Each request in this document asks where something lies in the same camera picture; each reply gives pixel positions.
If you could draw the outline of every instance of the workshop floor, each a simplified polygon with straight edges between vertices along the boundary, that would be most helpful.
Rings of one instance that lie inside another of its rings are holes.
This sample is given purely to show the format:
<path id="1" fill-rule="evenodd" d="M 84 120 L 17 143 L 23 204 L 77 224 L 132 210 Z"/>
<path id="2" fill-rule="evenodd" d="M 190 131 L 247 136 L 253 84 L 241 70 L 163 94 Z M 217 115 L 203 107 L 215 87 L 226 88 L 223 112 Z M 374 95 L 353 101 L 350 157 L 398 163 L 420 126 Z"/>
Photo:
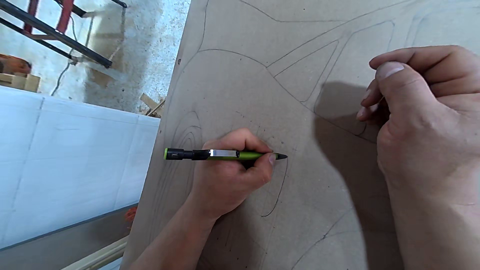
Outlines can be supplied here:
<path id="1" fill-rule="evenodd" d="M 23 10 L 28 6 L 28 0 L 10 2 Z M 0 53 L 31 62 L 32 74 L 41 77 L 39 91 L 43 95 L 139 112 L 147 108 L 139 99 L 142 93 L 155 101 L 167 94 L 190 0 L 125 2 L 128 8 L 124 10 L 110 0 L 76 0 L 75 5 L 92 13 L 86 18 L 72 14 L 73 23 L 66 33 L 111 59 L 109 69 L 87 59 L 68 65 L 65 57 L 3 25 Z M 40 1 L 37 18 L 55 27 L 59 16 L 55 1 Z M 23 27 L 3 11 L 0 17 Z M 49 42 L 70 50 L 58 41 Z"/>

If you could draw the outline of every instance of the green mechanical pencil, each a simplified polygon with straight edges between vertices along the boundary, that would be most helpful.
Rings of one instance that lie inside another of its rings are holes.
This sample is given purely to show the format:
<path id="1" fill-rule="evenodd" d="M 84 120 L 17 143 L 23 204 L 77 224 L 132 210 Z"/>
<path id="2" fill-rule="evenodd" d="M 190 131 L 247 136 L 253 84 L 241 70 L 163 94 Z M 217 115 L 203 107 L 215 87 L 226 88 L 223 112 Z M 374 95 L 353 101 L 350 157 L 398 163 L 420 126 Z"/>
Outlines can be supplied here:
<path id="1" fill-rule="evenodd" d="M 243 152 L 238 150 L 184 150 L 165 148 L 163 156 L 166 160 L 256 160 L 265 153 Z M 286 159 L 283 154 L 274 153 L 277 160 Z"/>

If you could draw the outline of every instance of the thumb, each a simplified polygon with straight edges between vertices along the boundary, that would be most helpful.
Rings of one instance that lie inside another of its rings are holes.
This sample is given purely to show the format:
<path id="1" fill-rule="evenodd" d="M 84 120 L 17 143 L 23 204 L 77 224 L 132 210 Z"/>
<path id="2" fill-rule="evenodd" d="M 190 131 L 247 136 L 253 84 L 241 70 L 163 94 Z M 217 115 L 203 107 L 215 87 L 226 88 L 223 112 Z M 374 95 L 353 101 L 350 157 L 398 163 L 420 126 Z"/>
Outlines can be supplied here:
<path id="1" fill-rule="evenodd" d="M 267 153 L 261 156 L 257 159 L 253 167 L 249 168 L 243 174 L 243 181 L 248 183 L 253 189 L 260 188 L 270 182 L 275 159 L 276 155 L 274 153 Z"/>
<path id="2" fill-rule="evenodd" d="M 425 112 L 438 104 L 425 79 L 407 64 L 385 62 L 375 79 L 393 114 Z"/>

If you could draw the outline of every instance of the black metal bar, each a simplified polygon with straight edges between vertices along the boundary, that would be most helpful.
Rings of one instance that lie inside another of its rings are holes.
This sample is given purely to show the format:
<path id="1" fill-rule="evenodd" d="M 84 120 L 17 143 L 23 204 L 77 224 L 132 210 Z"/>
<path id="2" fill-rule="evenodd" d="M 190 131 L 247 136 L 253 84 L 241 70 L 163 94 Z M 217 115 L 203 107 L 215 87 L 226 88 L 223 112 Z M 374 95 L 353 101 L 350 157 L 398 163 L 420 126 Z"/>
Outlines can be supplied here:
<path id="1" fill-rule="evenodd" d="M 5 20 L 2 19 L 2 18 L 0 18 L 0 24 L 3 24 L 3 25 L 5 25 L 6 27 L 8 27 L 8 28 L 10 28 L 10 29 L 12 29 L 12 30 L 14 30 L 14 31 L 16 31 L 16 32 L 24 35 L 24 33 L 23 33 L 24 30 L 23 30 L 23 29 L 21 29 L 20 27 L 14 25 L 14 24 L 12 24 L 12 23 L 10 23 L 10 22 L 8 22 L 8 21 L 5 21 Z M 53 50 L 53 51 L 55 51 L 55 52 L 63 55 L 63 56 L 65 56 L 66 58 L 68 58 L 68 59 L 70 59 L 70 60 L 73 60 L 73 56 L 72 56 L 72 55 L 70 55 L 70 54 L 68 54 L 68 53 L 60 50 L 59 48 L 51 45 L 51 44 L 48 43 L 48 42 L 45 42 L 45 41 L 39 40 L 39 39 L 32 39 L 32 40 L 34 40 L 34 41 L 42 44 L 43 46 L 45 46 L 45 47 L 47 47 L 47 48 L 49 48 L 49 49 L 51 49 L 51 50 Z"/>
<path id="2" fill-rule="evenodd" d="M 78 43 L 77 41 L 69 38 L 68 36 L 58 32 L 53 27 L 49 26 L 48 24 L 38 20 L 37 18 L 31 16 L 30 14 L 26 13 L 25 11 L 17 8 L 16 6 L 12 5 L 6 0 L 0 0 L 0 10 L 5 11 L 6 13 L 12 15 L 13 17 L 33 26 L 34 28 L 44 32 L 47 35 L 50 35 L 56 38 L 58 41 L 62 42 L 63 44 L 69 46 L 70 48 L 78 51 L 79 53 L 87 56 L 88 58 L 98 62 L 99 64 L 109 68 L 112 65 L 112 61 L 108 60 L 107 58 L 99 55 L 98 53 L 90 50 L 89 48 L 85 47 L 84 45 Z"/>
<path id="3" fill-rule="evenodd" d="M 119 4 L 120 6 L 122 6 L 123 8 L 127 8 L 127 4 L 125 4 L 124 2 L 120 1 L 120 0 L 112 0 L 113 2 Z"/>
<path id="4" fill-rule="evenodd" d="M 57 2 L 58 4 L 60 4 L 61 6 L 63 6 L 63 0 L 54 0 L 55 2 Z M 83 17 L 85 15 L 85 13 L 87 13 L 86 11 L 84 11 L 83 9 L 73 5 L 73 9 L 72 9 L 72 12 L 77 14 L 78 16 L 80 17 Z"/>

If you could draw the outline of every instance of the red metal bar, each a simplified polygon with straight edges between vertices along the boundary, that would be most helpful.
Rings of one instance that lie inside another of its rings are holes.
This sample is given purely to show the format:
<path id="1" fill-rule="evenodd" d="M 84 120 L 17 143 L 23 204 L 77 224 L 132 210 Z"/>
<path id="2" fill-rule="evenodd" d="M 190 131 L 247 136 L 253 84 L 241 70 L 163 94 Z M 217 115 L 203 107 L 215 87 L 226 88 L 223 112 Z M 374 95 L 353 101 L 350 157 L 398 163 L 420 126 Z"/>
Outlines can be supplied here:
<path id="1" fill-rule="evenodd" d="M 70 15 L 73 9 L 73 0 L 63 0 L 62 5 L 63 8 L 61 10 L 59 23 L 57 25 L 57 31 L 65 34 L 65 31 L 67 31 L 68 21 L 70 20 Z"/>
<path id="2" fill-rule="evenodd" d="M 38 0 L 30 0 L 30 2 L 28 3 L 28 14 L 35 17 L 37 8 Z M 32 29 L 33 27 L 31 25 L 28 25 L 27 23 L 24 24 L 24 30 L 29 34 L 32 33 Z"/>

